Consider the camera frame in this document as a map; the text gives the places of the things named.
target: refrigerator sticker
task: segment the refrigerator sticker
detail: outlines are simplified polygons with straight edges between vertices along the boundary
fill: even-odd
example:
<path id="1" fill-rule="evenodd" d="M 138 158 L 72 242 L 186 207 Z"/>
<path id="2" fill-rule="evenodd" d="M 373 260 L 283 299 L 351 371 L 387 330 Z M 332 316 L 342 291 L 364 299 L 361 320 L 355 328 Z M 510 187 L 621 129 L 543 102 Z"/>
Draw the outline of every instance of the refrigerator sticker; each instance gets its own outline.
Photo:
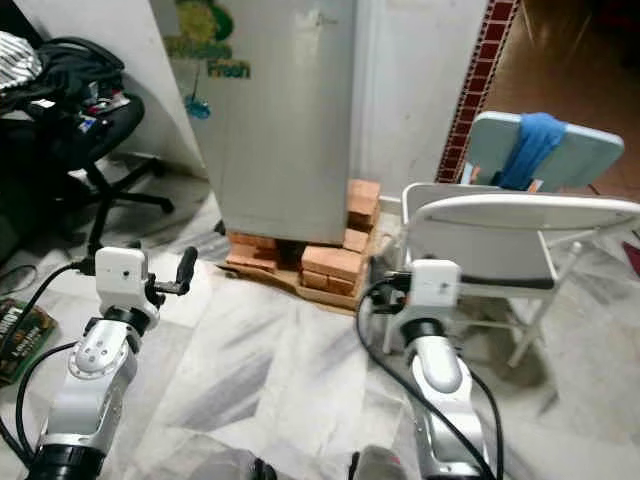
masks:
<path id="1" fill-rule="evenodd" d="M 164 37 L 171 58 L 205 60 L 213 78 L 250 78 L 251 66 L 233 58 L 227 40 L 233 17 L 215 0 L 176 0 L 180 35 Z"/>

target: white wall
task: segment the white wall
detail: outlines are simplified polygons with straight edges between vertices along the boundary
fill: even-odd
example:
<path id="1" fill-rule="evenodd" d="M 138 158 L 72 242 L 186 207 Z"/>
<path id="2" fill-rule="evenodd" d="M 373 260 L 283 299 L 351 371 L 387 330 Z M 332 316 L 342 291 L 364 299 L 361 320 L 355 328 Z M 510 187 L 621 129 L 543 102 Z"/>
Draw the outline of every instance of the white wall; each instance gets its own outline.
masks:
<path id="1" fill-rule="evenodd" d="M 84 37 L 125 63 L 126 86 L 142 97 L 146 115 L 123 149 L 206 176 L 148 0 L 14 1 L 45 38 Z"/>
<path id="2" fill-rule="evenodd" d="M 486 0 L 360 0 L 352 175 L 435 178 Z"/>

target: decorative tile border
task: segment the decorative tile border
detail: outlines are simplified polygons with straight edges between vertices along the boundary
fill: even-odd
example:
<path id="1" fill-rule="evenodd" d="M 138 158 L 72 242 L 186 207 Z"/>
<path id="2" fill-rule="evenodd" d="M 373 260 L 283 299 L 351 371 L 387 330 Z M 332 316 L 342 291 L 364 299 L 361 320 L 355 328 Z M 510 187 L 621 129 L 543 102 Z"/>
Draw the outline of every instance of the decorative tile border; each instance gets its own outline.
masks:
<path id="1" fill-rule="evenodd" d="M 436 181 L 455 183 L 464 167 L 471 122 L 482 110 L 520 0 L 489 0 Z"/>

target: brown floor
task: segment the brown floor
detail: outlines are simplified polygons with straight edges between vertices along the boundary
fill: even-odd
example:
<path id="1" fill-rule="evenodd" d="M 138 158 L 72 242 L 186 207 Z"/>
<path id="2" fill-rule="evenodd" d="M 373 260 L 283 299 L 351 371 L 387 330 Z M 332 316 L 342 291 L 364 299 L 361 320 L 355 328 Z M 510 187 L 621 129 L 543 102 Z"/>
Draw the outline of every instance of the brown floor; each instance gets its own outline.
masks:
<path id="1" fill-rule="evenodd" d="M 548 112 L 620 135 L 625 152 L 593 186 L 640 201 L 640 69 L 622 68 L 622 39 L 603 31 L 587 3 L 522 1 L 485 110 Z"/>

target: blue towel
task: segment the blue towel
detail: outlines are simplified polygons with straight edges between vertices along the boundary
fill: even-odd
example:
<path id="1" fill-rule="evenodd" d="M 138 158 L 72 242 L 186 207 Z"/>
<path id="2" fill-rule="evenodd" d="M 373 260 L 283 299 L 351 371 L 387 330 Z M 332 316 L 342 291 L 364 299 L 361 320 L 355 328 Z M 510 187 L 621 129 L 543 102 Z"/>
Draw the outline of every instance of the blue towel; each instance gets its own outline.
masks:
<path id="1" fill-rule="evenodd" d="M 502 172 L 496 173 L 492 185 L 508 190 L 526 190 L 536 168 L 557 147 L 567 130 L 566 122 L 548 113 L 525 113 L 520 116 L 518 141 Z"/>

